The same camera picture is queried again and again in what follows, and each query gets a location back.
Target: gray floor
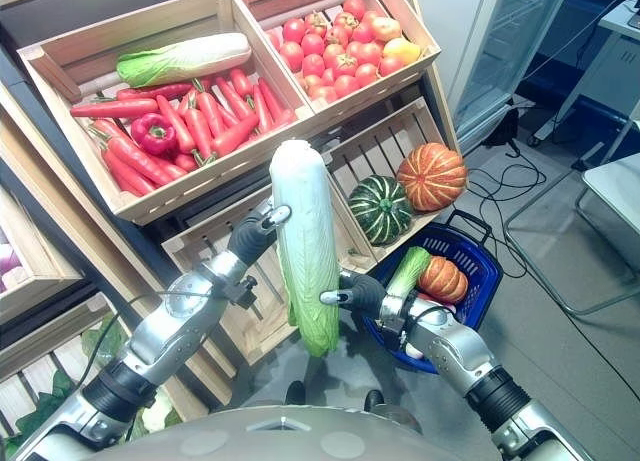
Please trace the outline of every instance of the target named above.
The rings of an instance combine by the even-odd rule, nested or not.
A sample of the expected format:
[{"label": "gray floor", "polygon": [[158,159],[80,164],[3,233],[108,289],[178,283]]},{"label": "gray floor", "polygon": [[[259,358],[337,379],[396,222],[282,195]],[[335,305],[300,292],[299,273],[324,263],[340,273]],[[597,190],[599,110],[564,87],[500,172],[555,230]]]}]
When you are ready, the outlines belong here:
[{"label": "gray floor", "polygon": [[[552,145],[540,150],[520,146],[548,179],[574,161]],[[497,177],[514,162],[506,152],[504,147],[481,148],[467,157],[467,164]],[[533,173],[516,169],[505,181],[526,183],[534,178]],[[481,173],[473,173],[471,179],[494,189]],[[617,255],[574,215],[572,200],[581,186],[579,177],[568,179],[525,212],[514,223],[514,233],[556,288],[576,306],[586,307],[600,296],[616,294],[630,277]],[[539,189],[501,203],[505,217]],[[508,196],[509,191],[504,189],[501,195]],[[603,224],[617,222],[597,200],[587,204]],[[465,193],[456,205],[477,213],[479,199]],[[487,205],[483,212],[501,237],[495,208]],[[625,243],[634,238],[625,232],[621,236]],[[640,249],[628,251],[635,252],[637,260]],[[504,249],[499,249],[498,257],[507,272],[522,271]],[[477,416],[439,376],[405,369],[343,314],[336,352],[324,359],[310,358],[300,340],[290,338],[251,372],[242,373],[232,405],[280,402],[296,379],[304,380],[308,401],[318,405],[359,408],[369,389],[380,388],[388,401],[416,416],[433,444],[463,460],[500,459]],[[636,391],[640,391],[638,321],[640,299],[630,299],[577,322]],[[513,377],[547,405],[596,459],[640,459],[637,399],[530,276],[503,278],[479,332]]]}]

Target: pumpkin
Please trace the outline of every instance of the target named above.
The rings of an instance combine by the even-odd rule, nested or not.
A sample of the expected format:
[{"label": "pumpkin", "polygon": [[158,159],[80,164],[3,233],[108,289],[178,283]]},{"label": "pumpkin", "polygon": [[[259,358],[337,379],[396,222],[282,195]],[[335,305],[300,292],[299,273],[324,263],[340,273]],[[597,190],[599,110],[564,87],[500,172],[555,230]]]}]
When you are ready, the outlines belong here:
[{"label": "pumpkin", "polygon": [[373,245],[393,242],[411,223],[406,192],[388,176],[363,179],[349,196],[349,208]]},{"label": "pumpkin", "polygon": [[431,256],[429,266],[418,278],[418,287],[437,301],[456,304],[467,294],[469,282],[458,267],[443,256]]},{"label": "pumpkin", "polygon": [[396,179],[418,211],[437,211],[462,193],[467,168],[462,156],[440,143],[418,146],[402,161]]}]

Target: red tomato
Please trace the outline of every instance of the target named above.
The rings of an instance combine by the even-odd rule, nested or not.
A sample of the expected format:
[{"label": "red tomato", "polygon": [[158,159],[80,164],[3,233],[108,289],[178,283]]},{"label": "red tomato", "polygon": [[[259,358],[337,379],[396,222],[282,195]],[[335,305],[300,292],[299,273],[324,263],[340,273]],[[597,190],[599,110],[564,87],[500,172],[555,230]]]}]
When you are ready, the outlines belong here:
[{"label": "red tomato", "polygon": [[273,44],[273,47],[276,48],[276,51],[279,51],[280,46],[282,46],[282,42],[280,41],[280,38],[278,37],[278,35],[271,30],[267,31],[266,33],[267,33],[267,38],[269,38],[269,41],[271,41],[271,44]]},{"label": "red tomato", "polygon": [[304,36],[304,31],[304,21],[300,18],[291,18],[288,19],[282,27],[282,38],[285,41],[293,41],[294,43],[300,44],[302,36]]},{"label": "red tomato", "polygon": [[382,48],[376,43],[367,43],[360,46],[356,53],[358,64],[373,64],[377,66],[382,58]]},{"label": "red tomato", "polygon": [[305,34],[300,46],[305,56],[324,53],[324,40],[317,34]]},{"label": "red tomato", "polygon": [[311,93],[311,90],[317,86],[324,86],[322,79],[320,76],[316,74],[310,74],[304,77],[304,84],[302,87],[307,92],[307,94]]},{"label": "red tomato", "polygon": [[387,56],[385,58],[382,58],[382,60],[380,61],[378,70],[380,71],[380,76],[387,76],[388,74],[402,69],[403,67],[404,63],[402,62],[402,59],[397,56]]},{"label": "red tomato", "polygon": [[347,30],[349,37],[351,37],[353,30],[358,26],[358,20],[353,14],[343,11],[335,17],[333,25],[342,26]]},{"label": "red tomato", "polygon": [[375,38],[373,29],[370,24],[360,23],[353,30],[351,41],[360,41],[361,43],[370,43]]},{"label": "red tomato", "polygon": [[342,3],[342,9],[346,12],[353,14],[358,21],[362,19],[364,16],[364,12],[367,7],[364,4],[363,0],[344,0]]},{"label": "red tomato", "polygon": [[349,33],[344,26],[334,26],[327,30],[324,42],[325,44],[339,44],[346,48],[349,43]]},{"label": "red tomato", "polygon": [[333,69],[327,68],[322,73],[322,84],[325,86],[333,86],[333,83],[336,82],[336,77],[333,75]]},{"label": "red tomato", "polygon": [[294,43],[293,41],[285,41],[282,43],[280,56],[282,56],[291,71],[294,73],[300,71],[302,60],[304,59],[304,52],[298,43]]},{"label": "red tomato", "polygon": [[344,54],[344,47],[341,44],[327,45],[327,47],[324,48],[324,53],[322,54],[324,64],[326,64],[327,66],[331,66],[333,58],[335,58],[339,54]]},{"label": "red tomato", "polygon": [[358,66],[358,69],[356,69],[356,79],[361,88],[367,84],[374,83],[378,79],[378,67],[371,63]]},{"label": "red tomato", "polygon": [[346,95],[353,93],[360,89],[360,85],[358,84],[358,80],[353,76],[349,76],[343,74],[342,76],[338,76],[333,87],[336,90],[336,94],[338,98],[344,98]]},{"label": "red tomato", "polygon": [[315,74],[318,77],[324,73],[324,61],[319,54],[310,54],[302,61],[302,74],[308,76]]},{"label": "red tomato", "polygon": [[317,34],[324,38],[327,32],[327,20],[321,13],[307,14],[304,18],[304,26],[307,33]]},{"label": "red tomato", "polygon": [[365,11],[364,16],[362,16],[362,19],[360,20],[360,24],[371,24],[374,19],[380,16],[384,16],[384,14],[380,14],[375,10]]},{"label": "red tomato", "polygon": [[330,67],[333,69],[333,74],[336,78],[343,74],[354,76],[358,67],[358,60],[348,54],[339,54],[334,58]]},{"label": "red tomato", "polygon": [[351,41],[347,44],[347,50],[345,51],[349,56],[353,56],[358,59],[358,52],[362,48],[362,43],[360,41]]},{"label": "red tomato", "polygon": [[333,86],[320,86],[311,90],[311,99],[324,98],[329,104],[338,100],[338,95]]}]

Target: green squash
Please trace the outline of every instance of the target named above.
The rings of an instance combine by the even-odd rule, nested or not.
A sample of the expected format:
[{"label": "green squash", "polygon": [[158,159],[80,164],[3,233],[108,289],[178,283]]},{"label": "green squash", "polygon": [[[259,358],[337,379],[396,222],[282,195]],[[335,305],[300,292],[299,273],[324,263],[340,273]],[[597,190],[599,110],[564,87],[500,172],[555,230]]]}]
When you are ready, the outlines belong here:
[{"label": "green squash", "polygon": [[411,223],[404,187],[388,176],[374,174],[360,181],[349,196],[349,208],[376,246],[393,242]]}]

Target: refrigerator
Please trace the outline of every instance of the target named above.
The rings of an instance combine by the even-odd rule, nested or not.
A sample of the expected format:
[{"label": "refrigerator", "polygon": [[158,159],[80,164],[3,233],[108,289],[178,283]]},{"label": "refrigerator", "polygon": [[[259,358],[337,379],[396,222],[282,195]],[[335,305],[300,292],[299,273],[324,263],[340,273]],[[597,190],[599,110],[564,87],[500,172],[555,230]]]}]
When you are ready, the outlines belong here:
[{"label": "refrigerator", "polygon": [[436,60],[460,148],[495,129],[563,0],[415,0],[442,48]]}]

